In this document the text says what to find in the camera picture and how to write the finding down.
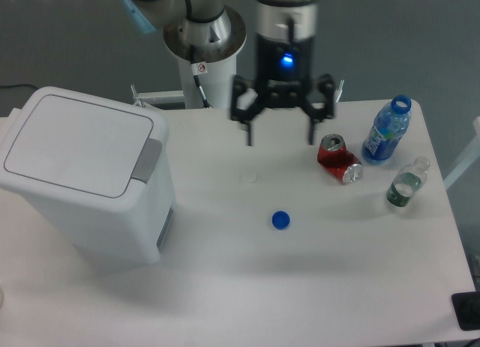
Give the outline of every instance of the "table surface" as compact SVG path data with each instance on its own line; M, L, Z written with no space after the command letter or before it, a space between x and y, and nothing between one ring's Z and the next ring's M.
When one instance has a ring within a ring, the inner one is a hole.
M385 101L340 103L306 142L299 110L265 111L254 147L225 110L163 112L178 206L161 259L137 266L72 246L0 190L0 346L387 346L467 340L450 300L472 291L422 112L392 159L342 186L317 163L339 133L357 156ZM385 192L431 163L407 208ZM242 176L256 175L254 183ZM288 211L284 231L269 224Z

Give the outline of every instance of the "plastic water bottle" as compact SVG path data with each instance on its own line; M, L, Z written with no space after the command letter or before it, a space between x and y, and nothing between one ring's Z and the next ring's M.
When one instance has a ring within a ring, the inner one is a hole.
M372 165L386 162L410 123L412 101L404 94L387 103L375 117L370 135L361 147L364 159Z
M427 181L428 167L430 162L426 157L417 157L402 168L387 190L387 200L395 206L405 207Z

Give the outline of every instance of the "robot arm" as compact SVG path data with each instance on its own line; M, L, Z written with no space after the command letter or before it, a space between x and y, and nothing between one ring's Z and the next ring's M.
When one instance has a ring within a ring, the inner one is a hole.
M133 0L149 22L162 29L185 17L194 22L218 18L224 11L224 0Z
M247 127L252 145L252 120L265 108L300 107L310 119L307 140L314 141L315 125L334 117L335 82L328 74L311 79L311 62L317 20L317 0L257 0L256 78L235 76L230 118ZM257 97L247 109L239 109L239 96L253 88ZM312 88L325 97L322 109L307 99Z

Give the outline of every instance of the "blue bottle cap on table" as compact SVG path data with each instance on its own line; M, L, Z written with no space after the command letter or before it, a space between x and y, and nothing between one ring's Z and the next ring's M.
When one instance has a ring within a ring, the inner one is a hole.
M412 108L412 100L410 100L410 97L405 96L404 94L399 94L391 101L390 106L393 112L397 113L398 115L404 115Z
M285 211L277 211L271 216L271 223L276 229L285 229L290 224L290 216Z

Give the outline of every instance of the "red soda can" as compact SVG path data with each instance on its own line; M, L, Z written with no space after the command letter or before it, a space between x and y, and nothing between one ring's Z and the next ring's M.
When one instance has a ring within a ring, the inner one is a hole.
M342 184L351 184L362 178L362 162L347 150L340 135L322 138L316 160Z

